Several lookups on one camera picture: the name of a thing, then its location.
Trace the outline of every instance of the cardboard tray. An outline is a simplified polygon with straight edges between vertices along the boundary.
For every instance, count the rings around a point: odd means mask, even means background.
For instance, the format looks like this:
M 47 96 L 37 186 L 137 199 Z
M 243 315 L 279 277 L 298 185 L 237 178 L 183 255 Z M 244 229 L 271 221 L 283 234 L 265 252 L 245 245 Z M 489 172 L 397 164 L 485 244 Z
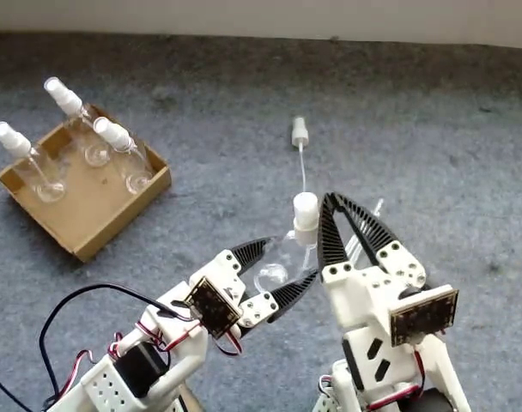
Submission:
M 63 151 L 69 164 L 65 172 L 67 192 L 61 200 L 41 202 L 16 174 L 18 161 L 0 172 L 0 182 L 66 251 L 87 262 L 169 187 L 171 173 L 168 164 L 145 144 L 155 176 L 142 192 L 131 195 L 112 164 L 89 167 L 77 151 L 70 150 L 70 143 L 63 124 L 38 142 L 54 158 Z

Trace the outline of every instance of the circuit board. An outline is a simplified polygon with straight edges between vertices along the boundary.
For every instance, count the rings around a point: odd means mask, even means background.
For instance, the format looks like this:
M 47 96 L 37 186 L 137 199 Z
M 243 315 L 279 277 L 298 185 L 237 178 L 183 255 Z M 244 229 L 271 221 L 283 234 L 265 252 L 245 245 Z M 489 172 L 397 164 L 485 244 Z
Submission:
M 391 312 L 391 345 L 408 343 L 411 338 L 444 330 L 453 325 L 458 290 L 417 302 Z
M 185 303 L 215 339 L 223 336 L 240 319 L 240 314 L 206 277 L 196 284 Z

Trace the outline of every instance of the white bottle cap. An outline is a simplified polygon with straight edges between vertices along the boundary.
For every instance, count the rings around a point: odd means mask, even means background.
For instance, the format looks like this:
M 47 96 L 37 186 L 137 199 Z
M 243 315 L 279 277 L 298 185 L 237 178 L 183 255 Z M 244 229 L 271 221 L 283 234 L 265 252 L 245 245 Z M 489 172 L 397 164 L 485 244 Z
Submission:
M 0 142 L 14 157 L 27 157 L 32 144 L 6 122 L 0 122 Z
M 294 118 L 294 127 L 292 129 L 292 144 L 298 148 L 299 143 L 303 143 L 303 147 L 309 144 L 309 132 L 305 126 L 304 118 Z
M 82 99 L 76 93 L 64 86 L 57 77 L 50 77 L 44 83 L 44 89 L 55 100 L 57 105 L 63 109 L 67 116 L 75 116 L 82 108 Z
M 130 133 L 119 124 L 113 123 L 107 118 L 97 118 L 93 123 L 93 129 L 114 150 L 123 152 L 129 150 L 133 145 Z
M 319 229 L 319 200 L 314 193 L 303 191 L 294 197 L 295 238 L 301 245 L 314 245 Z

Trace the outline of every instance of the black cable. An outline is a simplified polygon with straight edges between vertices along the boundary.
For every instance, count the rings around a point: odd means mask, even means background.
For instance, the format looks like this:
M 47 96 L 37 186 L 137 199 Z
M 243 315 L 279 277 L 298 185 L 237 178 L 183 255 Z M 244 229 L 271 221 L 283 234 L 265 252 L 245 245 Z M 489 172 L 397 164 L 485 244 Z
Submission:
M 22 403 L 15 395 L 13 395 L 9 389 L 7 389 L 3 384 L 0 382 L 0 389 L 3 393 L 5 393 L 8 397 L 11 398 L 13 402 L 15 402 L 17 405 L 19 405 L 22 409 L 26 410 L 27 412 L 33 412 L 29 407 L 27 407 L 24 403 Z
M 49 379 L 51 380 L 52 386 L 53 386 L 53 395 L 46 400 L 46 403 L 44 404 L 44 408 L 45 409 L 47 409 L 47 407 L 46 407 L 47 405 L 49 405 L 50 403 L 53 403 L 54 401 L 56 401 L 58 399 L 58 395 L 59 395 L 59 388 L 58 388 L 57 378 L 55 376 L 55 372 L 53 372 L 53 367 L 52 367 L 51 362 L 49 361 L 49 356 L 47 355 L 47 351 L 46 351 L 46 342 L 45 342 L 45 340 L 46 340 L 47 330 L 49 329 L 49 326 L 52 324 L 53 319 L 55 318 L 55 316 L 57 316 L 59 311 L 69 301 L 73 300 L 76 296 L 79 296 L 80 294 L 85 294 L 86 292 L 89 292 L 91 290 L 103 289 L 103 288 L 114 289 L 114 290 L 118 290 L 119 292 L 122 292 L 124 294 L 128 294 L 129 296 L 132 296 L 132 297 L 134 297 L 136 299 L 139 299 L 139 300 L 141 300 L 141 301 L 143 301 L 143 302 L 145 302 L 145 303 L 147 303 L 149 305 L 157 307 L 158 309 L 161 310 L 161 312 L 167 314 L 168 316 L 171 316 L 172 318 L 177 318 L 177 319 L 182 320 L 184 322 L 190 322 L 190 321 L 193 320 L 191 318 L 186 318 L 186 317 L 178 314 L 176 311 L 174 311 L 174 309 L 171 309 L 170 307 L 167 307 L 163 303 L 160 303 L 160 302 L 158 302 L 156 300 L 150 299 L 150 298 L 148 298 L 148 297 L 146 297 L 146 296 L 144 296 L 142 294 L 139 294 L 138 292 L 135 292 L 134 290 L 131 290 L 131 289 L 128 289 L 128 288 L 126 288 L 124 286 L 116 285 L 116 284 L 113 284 L 113 283 L 96 283 L 94 285 L 90 285 L 90 286 L 86 286 L 84 288 L 77 289 L 76 291 L 74 291 L 71 294 L 67 295 L 64 299 L 62 299 L 57 304 L 57 306 L 55 306 L 55 309 L 53 309 L 53 311 L 51 312 L 51 314 L 47 318 L 46 322 L 44 323 L 44 327 L 42 328 L 42 330 L 41 330 L 41 332 L 39 334 L 39 351 L 41 353 L 41 357 L 42 357 L 42 359 L 44 361 L 44 364 L 46 365 L 46 370 L 47 370 L 47 373 L 49 374 Z

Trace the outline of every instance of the gray carpet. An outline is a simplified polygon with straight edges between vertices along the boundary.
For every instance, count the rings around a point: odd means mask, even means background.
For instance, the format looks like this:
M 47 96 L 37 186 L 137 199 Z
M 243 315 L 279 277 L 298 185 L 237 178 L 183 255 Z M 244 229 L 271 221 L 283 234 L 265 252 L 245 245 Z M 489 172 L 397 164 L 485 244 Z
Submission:
M 0 34 L 0 119 L 33 139 L 57 124 L 53 75 L 169 159 L 174 186 L 80 265 L 0 185 L 0 379 L 34 410 L 50 394 L 37 337 L 64 295 L 111 281 L 157 296 L 221 249 L 289 229 L 300 113 L 310 188 L 384 197 L 385 222 L 461 289 L 447 339 L 473 410 L 522 411 L 521 50 Z M 48 336 L 60 379 L 142 308 L 109 292 L 70 304 Z M 208 411 L 310 411 L 340 338 L 317 285 L 242 358 L 210 350 L 190 385 Z M 1 392 L 0 410 L 17 410 Z

